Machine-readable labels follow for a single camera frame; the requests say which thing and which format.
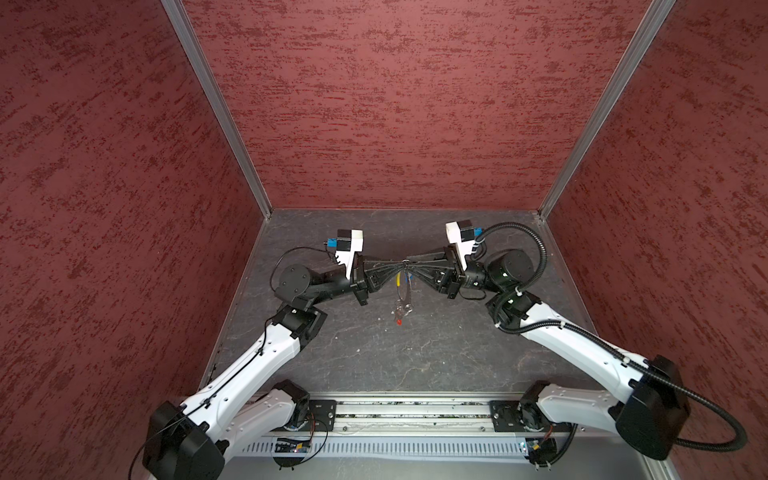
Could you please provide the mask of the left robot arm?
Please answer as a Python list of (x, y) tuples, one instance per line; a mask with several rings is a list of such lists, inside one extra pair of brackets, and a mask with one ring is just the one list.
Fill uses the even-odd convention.
[(370, 294), (412, 265), (368, 260), (357, 252), (340, 252), (337, 262), (325, 273), (286, 267), (274, 289), (280, 307), (259, 339), (181, 404), (161, 404), (131, 464), (154, 479), (216, 479), (237, 448), (272, 430), (309, 424), (309, 394), (291, 381), (277, 383), (254, 405), (248, 402), (317, 336), (327, 318), (319, 303), (352, 294), (366, 305)]

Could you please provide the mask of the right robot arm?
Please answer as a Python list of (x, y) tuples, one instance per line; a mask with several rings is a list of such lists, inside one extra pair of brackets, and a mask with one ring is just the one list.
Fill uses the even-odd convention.
[(679, 368), (661, 355), (649, 360), (601, 339), (525, 289), (539, 269), (524, 251), (511, 250), (484, 265), (473, 258), (460, 261), (447, 249), (411, 257), (405, 266), (446, 295), (464, 287), (491, 293), (486, 308), (499, 331), (546, 347), (599, 384), (588, 390), (537, 382), (520, 401), (528, 428), (560, 423), (597, 428), (655, 460), (666, 459), (681, 444), (691, 408)]

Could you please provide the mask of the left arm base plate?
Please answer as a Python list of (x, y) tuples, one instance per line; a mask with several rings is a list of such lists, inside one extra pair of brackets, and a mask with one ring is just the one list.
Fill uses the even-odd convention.
[(332, 432), (334, 430), (337, 407), (338, 402), (336, 400), (310, 399), (304, 423), (299, 431), (310, 432), (312, 430), (311, 423), (315, 422), (315, 429), (319, 429), (321, 433), (326, 430)]

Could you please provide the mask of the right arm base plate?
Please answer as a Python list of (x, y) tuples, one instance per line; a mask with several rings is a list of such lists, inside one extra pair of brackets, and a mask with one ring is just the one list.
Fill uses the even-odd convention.
[(525, 432), (520, 402), (513, 400), (492, 400), (489, 402), (490, 419), (496, 433)]

